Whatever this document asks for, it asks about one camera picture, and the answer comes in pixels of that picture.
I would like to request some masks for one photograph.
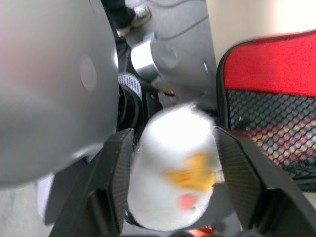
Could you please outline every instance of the shoe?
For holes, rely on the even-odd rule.
[[[130,23],[130,25],[117,29],[119,37],[125,37],[131,31],[132,28],[138,28],[144,25],[152,17],[152,13],[146,5],[138,6],[134,8],[135,17]]]

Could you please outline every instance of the gray floor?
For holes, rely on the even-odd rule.
[[[179,0],[160,0],[159,2],[171,4],[177,1]],[[127,0],[127,4],[130,6],[138,3],[139,1]],[[206,5],[200,1],[187,2],[170,9],[158,8],[150,2],[148,5],[153,17],[144,27],[131,33],[128,37],[131,45],[141,41],[144,34],[153,31],[159,38],[172,36],[207,15]],[[170,43],[204,59],[214,78],[216,65],[208,20],[182,36],[170,40]],[[37,215],[34,184],[0,191],[0,237],[47,237],[50,230],[51,227],[45,227]],[[125,226],[124,232],[126,234],[145,234],[143,230],[129,225]]]

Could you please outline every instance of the mesh pocket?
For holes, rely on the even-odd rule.
[[[316,177],[316,99],[227,90],[230,127],[250,136],[293,179]]]

